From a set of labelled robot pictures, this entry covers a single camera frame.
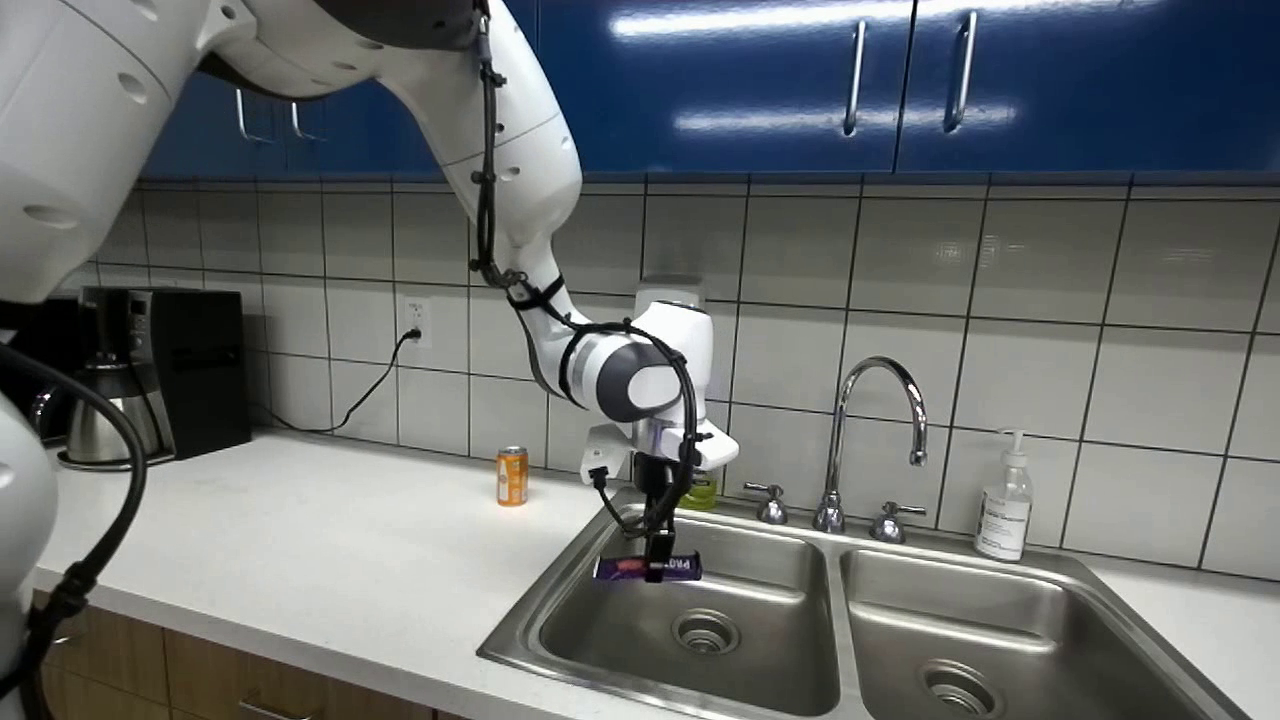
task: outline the stainless steel sink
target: stainless steel sink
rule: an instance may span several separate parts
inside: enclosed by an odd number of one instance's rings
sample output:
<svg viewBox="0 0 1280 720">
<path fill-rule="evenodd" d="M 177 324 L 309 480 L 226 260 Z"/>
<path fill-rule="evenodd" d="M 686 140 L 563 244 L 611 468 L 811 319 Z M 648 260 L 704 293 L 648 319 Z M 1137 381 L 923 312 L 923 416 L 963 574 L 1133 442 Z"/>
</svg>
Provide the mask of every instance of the stainless steel sink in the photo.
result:
<svg viewBox="0 0 1280 720">
<path fill-rule="evenodd" d="M 826 558 L 795 535 L 685 521 L 692 585 L 601 585 L 594 556 L 637 556 L 607 516 L 543 570 L 479 654 L 665 709 L 818 717 L 839 703 Z"/>
<path fill-rule="evenodd" d="M 839 574 L 862 703 L 878 720 L 1237 717 L 1073 558 L 858 544 Z"/>
<path fill-rule="evenodd" d="M 632 553 L 601 510 L 479 654 L 686 717 L 1245 717 L 1067 556 L 704 510 L 680 516 L 680 546 L 704 579 L 594 585 L 594 556 Z"/>
</svg>

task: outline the upper cabinet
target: upper cabinet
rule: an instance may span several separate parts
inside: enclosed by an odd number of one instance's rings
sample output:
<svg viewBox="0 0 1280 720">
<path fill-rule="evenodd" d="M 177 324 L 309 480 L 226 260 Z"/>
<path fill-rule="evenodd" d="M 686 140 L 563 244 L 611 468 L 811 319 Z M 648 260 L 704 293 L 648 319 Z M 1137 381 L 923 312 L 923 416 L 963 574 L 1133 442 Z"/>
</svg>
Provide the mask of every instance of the upper cabinet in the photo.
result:
<svg viewBox="0 0 1280 720">
<path fill-rule="evenodd" d="M 191 76 L 142 181 L 435 181 L 435 160 L 380 82 L 281 99 Z"/>
<path fill-rule="evenodd" d="M 563 0 L 543 21 L 594 174 L 891 168 L 913 0 Z"/>
<path fill-rule="evenodd" d="M 1276 170 L 1276 0 L 920 0 L 896 168 Z"/>
<path fill-rule="evenodd" d="M 1276 0 L 510 0 L 589 174 L 1276 174 Z M 376 82 L 195 76 L 153 181 L 435 181 Z"/>
</svg>

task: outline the white countertop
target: white countertop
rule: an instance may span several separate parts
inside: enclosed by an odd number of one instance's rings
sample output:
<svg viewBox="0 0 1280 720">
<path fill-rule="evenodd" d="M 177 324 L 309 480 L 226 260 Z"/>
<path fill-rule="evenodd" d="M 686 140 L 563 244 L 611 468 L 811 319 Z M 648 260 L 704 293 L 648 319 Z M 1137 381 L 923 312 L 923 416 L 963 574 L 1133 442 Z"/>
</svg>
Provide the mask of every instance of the white countertop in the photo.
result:
<svg viewBox="0 0 1280 720">
<path fill-rule="evenodd" d="M 118 494 L 123 476 L 58 470 L 40 585 Z M 258 437 L 154 468 L 90 604 L 477 720 L 665 717 L 477 654 L 594 510 L 580 485 L 534 476 L 523 506 L 498 506 L 487 462 Z M 1280 585 L 1088 565 L 1246 717 L 1280 717 Z"/>
</svg>

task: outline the sink drain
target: sink drain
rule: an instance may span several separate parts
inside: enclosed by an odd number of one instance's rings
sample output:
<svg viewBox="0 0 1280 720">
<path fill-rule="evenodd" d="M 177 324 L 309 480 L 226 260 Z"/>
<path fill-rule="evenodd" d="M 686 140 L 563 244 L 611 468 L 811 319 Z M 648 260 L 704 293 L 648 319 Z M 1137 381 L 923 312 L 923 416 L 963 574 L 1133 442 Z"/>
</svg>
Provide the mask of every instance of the sink drain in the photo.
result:
<svg viewBox="0 0 1280 720">
<path fill-rule="evenodd" d="M 717 608 L 680 612 L 671 631 L 694 654 L 727 654 L 739 640 L 735 619 Z"/>
<path fill-rule="evenodd" d="M 951 709 L 971 710 L 971 717 L 994 717 L 1000 710 L 1000 697 L 987 682 L 987 675 L 980 669 L 971 669 L 971 662 L 960 662 L 960 661 L 930 661 L 923 669 L 923 686 L 940 703 L 951 703 Z"/>
</svg>

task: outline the kitchen counter backsplash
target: kitchen counter backsplash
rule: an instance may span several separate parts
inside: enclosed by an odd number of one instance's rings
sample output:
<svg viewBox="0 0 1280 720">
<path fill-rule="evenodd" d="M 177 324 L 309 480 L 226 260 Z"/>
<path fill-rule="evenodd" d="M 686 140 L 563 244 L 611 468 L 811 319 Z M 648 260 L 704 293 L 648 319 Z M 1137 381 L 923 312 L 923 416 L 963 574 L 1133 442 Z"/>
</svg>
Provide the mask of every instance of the kitchen counter backsplash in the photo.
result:
<svg viewBox="0 0 1280 720">
<path fill-rule="evenodd" d="M 862 354 L 903 358 L 927 401 L 866 372 L 844 427 L 844 494 L 971 532 L 1009 427 L 1026 432 L 1031 544 L 1280 579 L 1280 188 L 1144 185 L 601 185 L 554 237 L 589 316 L 641 284 L 694 284 L 717 319 L 710 416 L 739 485 L 811 506 L 833 390 Z M 252 403 L 370 442 L 576 470 L 589 416 L 547 401 L 504 295 L 468 279 L 442 185 L 134 188 L 85 284 L 243 295 Z"/>
</svg>

